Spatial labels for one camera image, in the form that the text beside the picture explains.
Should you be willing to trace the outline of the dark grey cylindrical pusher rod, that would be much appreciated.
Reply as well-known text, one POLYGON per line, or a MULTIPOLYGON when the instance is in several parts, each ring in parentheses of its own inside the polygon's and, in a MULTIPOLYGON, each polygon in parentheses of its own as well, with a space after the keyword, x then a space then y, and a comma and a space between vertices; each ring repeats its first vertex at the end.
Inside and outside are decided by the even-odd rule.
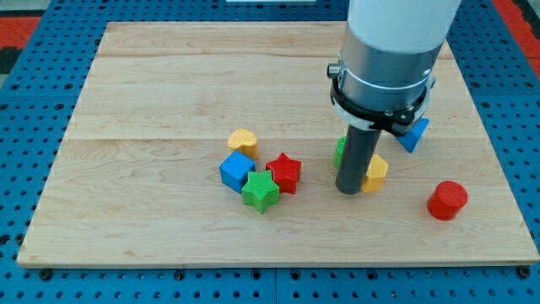
POLYGON ((353 195, 360 191, 380 135, 381 130, 365 131, 348 126, 335 180, 341 193, 353 195))

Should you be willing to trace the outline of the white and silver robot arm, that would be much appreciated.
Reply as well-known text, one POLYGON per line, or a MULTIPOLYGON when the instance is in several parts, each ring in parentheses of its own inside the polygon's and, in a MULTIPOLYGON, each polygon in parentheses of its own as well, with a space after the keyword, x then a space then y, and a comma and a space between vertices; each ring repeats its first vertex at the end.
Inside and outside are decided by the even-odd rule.
POLYGON ((429 105, 432 75, 460 0, 356 0, 327 66, 330 100, 348 124, 336 187, 356 194, 381 132, 403 136, 429 105))

